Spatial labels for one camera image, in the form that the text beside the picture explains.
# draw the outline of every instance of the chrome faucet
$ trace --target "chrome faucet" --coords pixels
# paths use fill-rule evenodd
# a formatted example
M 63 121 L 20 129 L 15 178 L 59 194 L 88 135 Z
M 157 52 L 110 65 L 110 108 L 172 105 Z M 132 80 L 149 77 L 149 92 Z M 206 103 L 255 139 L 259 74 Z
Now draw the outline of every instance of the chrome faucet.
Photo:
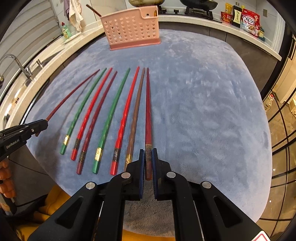
M 27 67 L 27 68 L 24 69 L 24 67 L 22 66 L 22 64 L 20 63 L 20 61 L 19 61 L 19 60 L 17 59 L 17 57 L 16 57 L 15 55 L 13 55 L 13 54 L 10 54 L 10 53 L 9 53 L 9 54 L 4 55 L 4 56 L 0 59 L 0 65 L 1 65 L 2 61 L 3 61 L 4 59 L 6 59 L 6 58 L 12 58 L 12 59 L 14 59 L 15 62 L 17 63 L 17 65 L 20 67 L 21 71 L 26 75 L 26 77 L 27 77 L 28 79 L 31 79 L 31 77 L 32 77 L 32 72 L 31 72 L 30 68 Z M 0 88 L 2 88 L 3 82 L 4 82 L 4 77 L 3 77 L 3 75 L 0 74 Z

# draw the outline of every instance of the white cloth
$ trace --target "white cloth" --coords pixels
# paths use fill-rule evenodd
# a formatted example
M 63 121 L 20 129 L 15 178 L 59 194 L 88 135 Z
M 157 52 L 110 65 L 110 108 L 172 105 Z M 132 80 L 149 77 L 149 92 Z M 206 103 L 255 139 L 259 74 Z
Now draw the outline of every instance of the white cloth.
M 80 22 L 83 20 L 81 16 L 82 7 L 78 0 L 70 0 L 69 21 L 78 32 L 82 32 Z

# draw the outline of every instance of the yellow fabric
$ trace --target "yellow fabric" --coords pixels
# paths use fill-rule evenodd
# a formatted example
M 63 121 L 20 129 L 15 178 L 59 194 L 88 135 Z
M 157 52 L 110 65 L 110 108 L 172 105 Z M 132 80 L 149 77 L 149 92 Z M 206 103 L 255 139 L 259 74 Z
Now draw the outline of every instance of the yellow fabric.
M 51 214 L 62 206 L 70 196 L 65 193 L 58 185 L 55 185 L 45 199 L 45 205 L 34 212 L 32 223 L 18 225 L 16 232 L 22 241 L 27 241 L 28 237 L 38 226 L 47 220 Z M 123 230 L 122 241 L 175 241 L 175 238 L 152 237 L 143 234 L 136 234 Z

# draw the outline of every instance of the pink plastic basket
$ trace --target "pink plastic basket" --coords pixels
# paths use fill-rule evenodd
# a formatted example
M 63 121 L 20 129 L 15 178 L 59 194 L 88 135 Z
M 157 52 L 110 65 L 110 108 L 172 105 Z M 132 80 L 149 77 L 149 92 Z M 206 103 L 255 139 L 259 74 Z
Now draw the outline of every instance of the pink plastic basket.
M 160 43 L 157 6 L 122 10 L 101 21 L 110 50 Z

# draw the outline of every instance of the white and red sticker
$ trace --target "white and red sticker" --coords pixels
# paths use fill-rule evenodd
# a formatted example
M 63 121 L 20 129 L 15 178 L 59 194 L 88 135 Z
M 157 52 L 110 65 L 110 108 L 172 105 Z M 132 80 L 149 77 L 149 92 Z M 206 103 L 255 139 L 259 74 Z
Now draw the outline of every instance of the white and red sticker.
M 252 241 L 270 241 L 270 239 L 264 231 L 261 231 L 255 238 L 252 239 Z

